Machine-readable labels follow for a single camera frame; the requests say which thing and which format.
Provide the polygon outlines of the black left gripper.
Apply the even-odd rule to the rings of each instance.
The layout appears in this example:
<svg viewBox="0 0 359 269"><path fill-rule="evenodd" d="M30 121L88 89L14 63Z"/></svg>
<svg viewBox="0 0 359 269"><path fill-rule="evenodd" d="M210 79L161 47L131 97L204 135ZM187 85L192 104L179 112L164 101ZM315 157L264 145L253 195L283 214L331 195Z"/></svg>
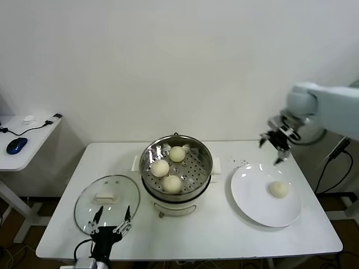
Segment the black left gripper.
<svg viewBox="0 0 359 269"><path fill-rule="evenodd" d="M91 252L91 258L109 259L112 247L115 243L122 240L122 234L126 234L131 229L131 212L128 205L123 223L118 226L98 227L104 206L95 213L93 220L89 221L91 239L94 247Z"/></svg>

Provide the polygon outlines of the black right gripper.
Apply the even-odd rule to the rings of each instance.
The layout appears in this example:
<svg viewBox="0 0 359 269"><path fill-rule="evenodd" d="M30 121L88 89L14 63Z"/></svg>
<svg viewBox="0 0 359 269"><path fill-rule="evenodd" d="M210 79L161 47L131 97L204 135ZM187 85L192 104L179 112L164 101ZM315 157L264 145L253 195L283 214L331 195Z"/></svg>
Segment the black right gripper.
<svg viewBox="0 0 359 269"><path fill-rule="evenodd" d="M295 141L299 141L300 135L292 128L280 126L273 131L262 133L260 135L259 147L261 148L263 144L269 140L270 143L277 149L278 156L274 165L278 165L285 162L290 156L290 146L288 144L290 138Z"/></svg>

